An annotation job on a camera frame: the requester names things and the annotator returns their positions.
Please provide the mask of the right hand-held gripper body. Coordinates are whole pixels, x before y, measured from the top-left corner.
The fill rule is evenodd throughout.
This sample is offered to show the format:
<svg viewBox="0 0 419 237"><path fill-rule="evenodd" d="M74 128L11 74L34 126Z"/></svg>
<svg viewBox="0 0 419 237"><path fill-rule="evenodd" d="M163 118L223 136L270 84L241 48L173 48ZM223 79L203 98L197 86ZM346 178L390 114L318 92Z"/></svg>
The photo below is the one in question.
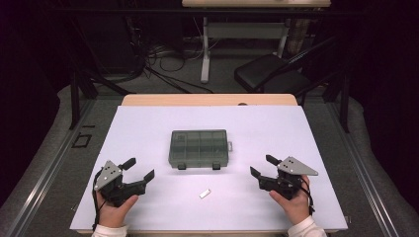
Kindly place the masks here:
<svg viewBox="0 0 419 237"><path fill-rule="evenodd" d="M259 188L264 191L276 191L286 199L292 199L301 190L302 175L317 176L318 172L296 158L289 156L277 168L276 178L263 176L258 180Z"/></svg>

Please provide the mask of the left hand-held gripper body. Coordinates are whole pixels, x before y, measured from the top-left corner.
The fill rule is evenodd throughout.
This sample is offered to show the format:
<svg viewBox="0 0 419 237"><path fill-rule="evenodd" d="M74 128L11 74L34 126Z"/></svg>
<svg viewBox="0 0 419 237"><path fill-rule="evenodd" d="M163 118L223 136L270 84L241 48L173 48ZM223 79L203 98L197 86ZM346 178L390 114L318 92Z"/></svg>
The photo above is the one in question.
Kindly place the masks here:
<svg viewBox="0 0 419 237"><path fill-rule="evenodd" d="M138 182L125 184L120 165L108 160L94 179L94 191L99 192L106 201L116 207L121 206L133 195L144 195L147 185L144 178Z"/></svg>

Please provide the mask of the grey translucent compartment box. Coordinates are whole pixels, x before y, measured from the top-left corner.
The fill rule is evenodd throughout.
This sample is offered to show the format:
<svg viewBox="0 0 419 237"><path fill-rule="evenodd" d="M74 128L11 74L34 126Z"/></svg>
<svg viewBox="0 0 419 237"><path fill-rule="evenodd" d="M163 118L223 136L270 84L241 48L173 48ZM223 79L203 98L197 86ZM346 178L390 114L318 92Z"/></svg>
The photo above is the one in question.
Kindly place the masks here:
<svg viewBox="0 0 419 237"><path fill-rule="evenodd" d="M220 170L229 162L225 129L173 130L169 149L172 168L212 168Z"/></svg>

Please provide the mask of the person's left hand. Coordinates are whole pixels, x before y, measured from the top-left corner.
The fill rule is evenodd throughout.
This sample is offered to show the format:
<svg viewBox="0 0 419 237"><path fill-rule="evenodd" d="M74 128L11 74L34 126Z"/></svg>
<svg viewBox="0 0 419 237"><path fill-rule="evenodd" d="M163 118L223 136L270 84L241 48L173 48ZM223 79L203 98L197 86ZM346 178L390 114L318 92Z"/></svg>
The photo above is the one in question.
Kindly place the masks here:
<svg viewBox="0 0 419 237"><path fill-rule="evenodd" d="M99 221L102 226L120 228L125 225L125 218L138 201L138 196L129 197L121 206L114 207L108 203L99 192L96 192L99 208Z"/></svg>

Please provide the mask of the person's right hand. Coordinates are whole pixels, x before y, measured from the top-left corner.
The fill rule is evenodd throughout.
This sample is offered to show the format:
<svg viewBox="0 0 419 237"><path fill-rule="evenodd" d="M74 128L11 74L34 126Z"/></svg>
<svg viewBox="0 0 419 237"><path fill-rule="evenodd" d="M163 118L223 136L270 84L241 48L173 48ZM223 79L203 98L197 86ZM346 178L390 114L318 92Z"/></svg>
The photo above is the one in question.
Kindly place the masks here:
<svg viewBox="0 0 419 237"><path fill-rule="evenodd" d="M276 191L269 191L270 197L284 210L292 225L301 223L309 216L309 197L306 193L309 179L306 175L303 175L301 178L301 190L292 199L286 199Z"/></svg>

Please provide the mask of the black folding chair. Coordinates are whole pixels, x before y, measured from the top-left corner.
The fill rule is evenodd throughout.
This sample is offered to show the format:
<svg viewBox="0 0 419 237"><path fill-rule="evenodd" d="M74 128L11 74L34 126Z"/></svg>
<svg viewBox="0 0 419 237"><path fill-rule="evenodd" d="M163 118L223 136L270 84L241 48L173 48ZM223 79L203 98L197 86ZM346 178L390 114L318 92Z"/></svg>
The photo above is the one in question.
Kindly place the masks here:
<svg viewBox="0 0 419 237"><path fill-rule="evenodd" d="M305 95L322 80L309 79L300 69L336 43L334 37L319 42L291 58L274 54L258 57L234 70L235 81L248 93Z"/></svg>

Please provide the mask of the patterned woven basket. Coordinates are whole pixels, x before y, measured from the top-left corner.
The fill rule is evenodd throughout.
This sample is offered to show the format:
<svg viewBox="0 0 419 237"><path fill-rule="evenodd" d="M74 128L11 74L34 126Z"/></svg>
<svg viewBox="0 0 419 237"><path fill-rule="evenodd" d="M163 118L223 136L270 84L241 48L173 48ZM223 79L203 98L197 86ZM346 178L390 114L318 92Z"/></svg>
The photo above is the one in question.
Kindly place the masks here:
<svg viewBox="0 0 419 237"><path fill-rule="evenodd" d="M289 55L296 55L300 52L309 24L308 19L291 19L286 41L286 50Z"/></svg>

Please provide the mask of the wooden desk with white legs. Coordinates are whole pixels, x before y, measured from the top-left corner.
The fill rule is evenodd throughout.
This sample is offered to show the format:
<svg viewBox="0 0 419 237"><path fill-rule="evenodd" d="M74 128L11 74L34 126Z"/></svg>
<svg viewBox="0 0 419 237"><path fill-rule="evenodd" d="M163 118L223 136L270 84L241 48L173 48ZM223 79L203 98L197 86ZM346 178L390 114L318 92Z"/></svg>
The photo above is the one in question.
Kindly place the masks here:
<svg viewBox="0 0 419 237"><path fill-rule="evenodd" d="M191 10L287 10L302 8L314 10L327 8L331 0L182 0ZM226 22L216 23L203 17L203 64L201 82L210 79L210 38L213 39L268 39L279 40L277 55L284 51L289 27L286 23L238 23L228 17Z"/></svg>

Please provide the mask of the aluminium floor rail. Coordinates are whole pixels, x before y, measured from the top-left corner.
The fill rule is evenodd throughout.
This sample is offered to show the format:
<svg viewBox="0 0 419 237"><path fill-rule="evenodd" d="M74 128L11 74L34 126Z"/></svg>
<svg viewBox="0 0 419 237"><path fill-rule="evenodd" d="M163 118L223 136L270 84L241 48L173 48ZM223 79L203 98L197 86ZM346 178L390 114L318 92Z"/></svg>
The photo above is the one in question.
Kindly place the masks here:
<svg viewBox="0 0 419 237"><path fill-rule="evenodd" d="M15 189L0 208L0 237L22 237L56 177L81 123L89 115L95 100L85 100L80 118L71 124L71 106L61 104L57 117L41 147Z"/></svg>
<svg viewBox="0 0 419 237"><path fill-rule="evenodd" d="M349 153L351 165L357 174L363 192L368 200L372 212L374 213L383 236L399 237L399 233L390 218L381 196L377 192L373 180L365 166L365 163L363 162L351 134L347 133L340 123L338 107L335 104L326 103L326 108L332 116L332 120L338 130L344 146L347 149L347 152Z"/></svg>

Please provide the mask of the black metal frame stand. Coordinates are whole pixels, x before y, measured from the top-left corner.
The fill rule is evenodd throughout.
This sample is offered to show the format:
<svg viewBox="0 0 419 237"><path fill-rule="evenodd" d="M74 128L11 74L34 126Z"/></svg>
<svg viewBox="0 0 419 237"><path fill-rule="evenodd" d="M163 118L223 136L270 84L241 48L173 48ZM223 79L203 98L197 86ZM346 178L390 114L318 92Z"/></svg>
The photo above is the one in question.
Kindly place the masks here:
<svg viewBox="0 0 419 237"><path fill-rule="evenodd" d="M88 100L95 100L99 93L94 87L94 83L105 85L109 89L117 92L122 96L129 95L129 91L116 85L110 80L106 79L97 72L90 69L75 70L70 76L70 95L71 95L71 125L73 129L81 120L80 111L80 97L79 92L82 92Z"/></svg>
<svg viewBox="0 0 419 237"><path fill-rule="evenodd" d="M340 96L339 123L345 132L349 132L348 109L349 109L350 76L345 72L335 72L328 81L328 86L323 93L325 102L335 102Z"/></svg>

